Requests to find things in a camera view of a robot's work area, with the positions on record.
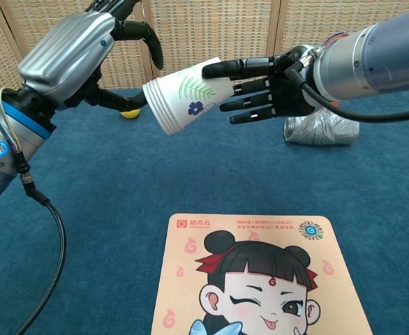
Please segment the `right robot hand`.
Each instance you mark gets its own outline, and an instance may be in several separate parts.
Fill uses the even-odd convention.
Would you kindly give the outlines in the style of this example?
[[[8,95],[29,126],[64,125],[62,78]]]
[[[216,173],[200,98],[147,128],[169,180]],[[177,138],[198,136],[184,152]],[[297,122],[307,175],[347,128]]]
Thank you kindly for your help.
[[[231,124],[245,124],[275,117],[303,117],[315,108],[304,98],[298,84],[288,79],[284,71],[304,56],[310,47],[299,45],[272,57],[234,59],[207,65],[204,79],[228,78],[244,80],[233,86],[238,100],[220,106],[222,112],[239,111],[230,117]]]

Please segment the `blue carpet table cover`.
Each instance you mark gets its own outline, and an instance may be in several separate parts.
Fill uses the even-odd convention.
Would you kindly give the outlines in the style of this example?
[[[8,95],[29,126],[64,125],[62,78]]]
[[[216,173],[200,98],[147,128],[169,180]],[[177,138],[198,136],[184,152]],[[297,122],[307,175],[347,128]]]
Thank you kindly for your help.
[[[283,140],[281,118],[233,126],[218,110],[166,135],[81,105],[31,161],[66,226],[67,256],[27,335],[150,335],[175,213],[322,215],[374,335],[409,335],[409,122],[362,124],[349,147]]]

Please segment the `cartoon girl mouse pad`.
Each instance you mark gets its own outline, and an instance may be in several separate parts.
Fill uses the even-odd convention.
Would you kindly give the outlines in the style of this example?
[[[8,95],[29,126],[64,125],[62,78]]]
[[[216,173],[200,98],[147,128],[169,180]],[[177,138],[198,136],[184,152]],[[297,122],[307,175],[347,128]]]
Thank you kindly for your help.
[[[174,214],[151,335],[373,335],[323,216]]]

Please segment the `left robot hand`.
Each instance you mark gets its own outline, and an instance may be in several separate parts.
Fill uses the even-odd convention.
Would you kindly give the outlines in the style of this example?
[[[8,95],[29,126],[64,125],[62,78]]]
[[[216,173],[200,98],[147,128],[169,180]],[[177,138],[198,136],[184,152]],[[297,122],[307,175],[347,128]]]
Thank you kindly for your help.
[[[94,0],[81,13],[63,18],[19,63],[19,94],[50,104],[51,110],[76,107],[81,101],[119,112],[146,104],[144,94],[132,98],[101,89],[101,65],[117,41],[143,40],[153,64],[163,69],[163,51],[146,22],[127,18],[141,0]]]

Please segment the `bamboo folding screen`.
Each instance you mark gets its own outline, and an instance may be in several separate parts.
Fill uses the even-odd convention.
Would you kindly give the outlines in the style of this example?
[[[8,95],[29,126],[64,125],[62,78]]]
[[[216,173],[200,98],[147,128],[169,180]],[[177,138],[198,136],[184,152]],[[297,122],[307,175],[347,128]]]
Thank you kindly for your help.
[[[18,62],[59,20],[92,0],[0,0],[0,87],[17,87]],[[409,0],[140,0],[130,19],[147,22],[163,49],[156,69],[140,41],[118,42],[101,70],[105,88],[137,88],[219,57],[264,57],[317,45],[409,10]]]

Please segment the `white floral paper cup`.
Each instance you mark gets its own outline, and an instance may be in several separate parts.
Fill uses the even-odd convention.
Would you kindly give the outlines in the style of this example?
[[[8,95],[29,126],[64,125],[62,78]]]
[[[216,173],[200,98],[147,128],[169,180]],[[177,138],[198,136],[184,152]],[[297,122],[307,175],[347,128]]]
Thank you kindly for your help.
[[[166,134],[178,133],[233,95],[229,78],[202,77],[205,66],[220,61],[215,57],[143,85],[144,97]]]

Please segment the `crumpled grey wrapper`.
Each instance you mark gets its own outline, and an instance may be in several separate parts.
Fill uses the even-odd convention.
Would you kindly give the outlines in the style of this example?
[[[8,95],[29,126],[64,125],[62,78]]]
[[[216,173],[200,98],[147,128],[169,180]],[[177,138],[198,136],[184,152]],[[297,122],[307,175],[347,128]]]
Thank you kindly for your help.
[[[288,117],[283,136],[286,142],[327,146],[351,145],[359,136],[360,124],[334,114],[326,108],[305,117]]]

